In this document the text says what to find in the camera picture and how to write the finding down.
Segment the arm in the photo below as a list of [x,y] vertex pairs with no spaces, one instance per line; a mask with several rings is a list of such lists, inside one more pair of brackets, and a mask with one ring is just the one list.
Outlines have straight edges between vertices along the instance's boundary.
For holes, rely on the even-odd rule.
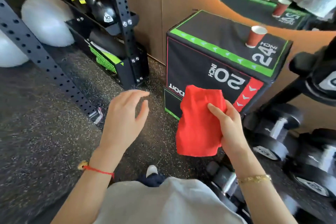
[[[129,90],[115,97],[109,107],[98,148],[93,152],[89,165],[112,173],[126,149],[137,138],[148,116],[148,101],[142,103],[135,118],[135,108],[141,97],[149,92]],[[102,205],[111,175],[84,171],[51,224],[93,223]]]
[[[212,104],[208,108],[220,121],[222,147],[236,171],[237,178],[266,174],[245,139],[239,113],[229,101],[226,101],[226,105],[226,113]],[[254,224],[297,224],[271,181],[247,182],[241,184],[240,188]]]

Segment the gold bracelet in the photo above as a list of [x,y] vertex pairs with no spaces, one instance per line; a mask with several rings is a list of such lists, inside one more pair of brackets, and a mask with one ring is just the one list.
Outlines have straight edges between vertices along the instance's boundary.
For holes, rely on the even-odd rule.
[[256,175],[256,176],[252,176],[252,177],[247,177],[247,178],[242,178],[242,179],[237,179],[238,180],[238,184],[243,184],[243,183],[247,183],[247,182],[256,182],[259,183],[261,181],[265,181],[265,180],[269,180],[271,181],[271,176],[270,175]]

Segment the gym floor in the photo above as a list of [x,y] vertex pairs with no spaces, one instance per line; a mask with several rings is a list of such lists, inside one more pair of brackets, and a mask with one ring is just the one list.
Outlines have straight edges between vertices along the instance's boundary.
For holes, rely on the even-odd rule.
[[[75,46],[46,47],[57,63],[96,106],[106,113],[110,100],[122,89]],[[178,121],[164,111],[165,67],[149,59],[150,76],[141,89],[150,91],[150,113],[144,129],[124,154],[115,171],[116,181],[136,179],[154,164],[166,176],[208,178],[212,158],[176,153]],[[25,223],[68,192],[101,136],[74,103],[32,62],[0,69],[0,215],[3,223]],[[219,151],[216,158],[221,158]],[[336,223],[329,199],[291,181],[281,164],[258,156],[275,186],[327,223]]]

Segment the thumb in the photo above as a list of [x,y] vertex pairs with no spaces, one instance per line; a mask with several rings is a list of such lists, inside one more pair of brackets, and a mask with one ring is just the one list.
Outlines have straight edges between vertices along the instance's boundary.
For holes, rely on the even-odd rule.
[[208,103],[208,109],[219,120],[222,120],[222,119],[224,119],[224,118],[227,117],[227,115],[224,112],[222,112],[221,109],[219,109],[218,107],[214,106],[212,103]]
[[144,100],[142,102],[142,106],[141,106],[141,110],[139,112],[139,115],[135,119],[139,128],[142,129],[144,127],[145,122],[147,120],[148,113],[149,113],[148,100]]

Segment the kettlebell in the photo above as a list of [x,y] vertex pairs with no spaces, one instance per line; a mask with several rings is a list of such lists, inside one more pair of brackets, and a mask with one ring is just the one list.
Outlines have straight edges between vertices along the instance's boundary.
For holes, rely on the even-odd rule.
[[112,0],[88,0],[92,14],[97,22],[102,24],[115,23],[116,13],[113,9]]

